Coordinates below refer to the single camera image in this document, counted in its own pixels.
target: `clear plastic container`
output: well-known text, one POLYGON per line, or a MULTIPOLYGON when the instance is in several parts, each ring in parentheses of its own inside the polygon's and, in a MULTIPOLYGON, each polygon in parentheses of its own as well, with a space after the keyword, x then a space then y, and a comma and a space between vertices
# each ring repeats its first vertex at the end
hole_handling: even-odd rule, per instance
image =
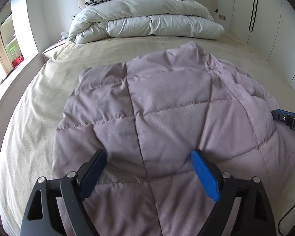
POLYGON ((16 48, 16 45, 13 45, 10 49, 9 49, 9 52, 13 58, 13 60, 15 60, 17 58, 17 55, 15 53, 15 48, 16 48))

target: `nightstand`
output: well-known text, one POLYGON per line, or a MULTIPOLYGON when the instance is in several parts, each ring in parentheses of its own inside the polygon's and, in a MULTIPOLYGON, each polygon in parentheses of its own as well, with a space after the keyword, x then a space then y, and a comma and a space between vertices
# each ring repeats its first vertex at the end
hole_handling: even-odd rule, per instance
POLYGON ((59 51, 62 48, 62 45, 65 44, 68 41, 68 39, 65 39, 63 41, 57 42, 54 45, 51 45, 49 48, 43 51, 43 55, 45 57, 45 60, 47 61, 50 59, 57 51, 59 51))

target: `mattress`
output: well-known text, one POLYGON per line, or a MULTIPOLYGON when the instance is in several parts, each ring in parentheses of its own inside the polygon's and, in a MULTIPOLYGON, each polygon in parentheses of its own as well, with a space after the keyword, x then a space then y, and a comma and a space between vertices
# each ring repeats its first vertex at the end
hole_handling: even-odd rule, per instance
MULTIPOLYGON (((51 177, 54 134, 63 118, 67 98, 88 67, 122 63, 136 56, 196 42, 219 59, 246 70, 278 101, 281 109, 295 112, 295 91, 284 75, 253 48, 229 34, 218 40, 186 37, 110 38, 87 44, 67 43, 46 62, 19 101, 8 125, 0 153, 0 213, 9 235, 19 235, 32 187, 40 176, 51 177)), ((295 203, 295 170, 277 203, 271 203, 275 220, 295 203)), ((289 230, 295 212, 286 218, 289 230)))

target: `black cable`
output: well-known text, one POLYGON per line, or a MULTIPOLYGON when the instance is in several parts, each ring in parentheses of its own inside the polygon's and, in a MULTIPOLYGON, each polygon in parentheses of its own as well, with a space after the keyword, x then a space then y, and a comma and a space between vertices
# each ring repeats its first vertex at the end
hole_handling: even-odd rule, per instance
POLYGON ((279 234, 281 236, 284 236, 283 233, 280 231, 280 224, 282 222, 282 220, 295 208, 295 204, 294 206, 281 218, 281 220, 279 221, 279 223, 277 224, 277 230, 279 231, 279 234))

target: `shelf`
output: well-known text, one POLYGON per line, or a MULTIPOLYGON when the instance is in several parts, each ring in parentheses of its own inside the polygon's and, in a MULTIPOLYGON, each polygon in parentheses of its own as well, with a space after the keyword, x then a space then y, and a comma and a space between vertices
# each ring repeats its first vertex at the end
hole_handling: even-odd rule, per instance
POLYGON ((12 23, 12 14, 3 22, 3 24, 0 27, 3 27, 9 23, 12 23))
POLYGON ((16 41, 16 37, 14 37, 13 40, 7 44, 6 48, 8 48, 15 41, 16 41))

